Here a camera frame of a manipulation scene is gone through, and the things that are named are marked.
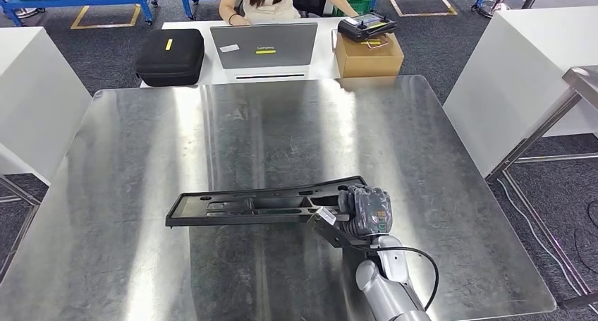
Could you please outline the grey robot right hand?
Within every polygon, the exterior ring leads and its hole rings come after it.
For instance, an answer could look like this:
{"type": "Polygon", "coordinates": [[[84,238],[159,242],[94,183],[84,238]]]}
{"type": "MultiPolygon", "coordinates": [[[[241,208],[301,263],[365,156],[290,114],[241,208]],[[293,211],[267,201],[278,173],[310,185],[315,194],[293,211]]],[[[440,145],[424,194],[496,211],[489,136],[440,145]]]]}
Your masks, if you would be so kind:
{"type": "Polygon", "coordinates": [[[340,213],[349,219],[343,230],[355,237],[389,234],[393,224],[391,198],[379,187],[354,185],[342,187],[338,194],[340,213]]]}

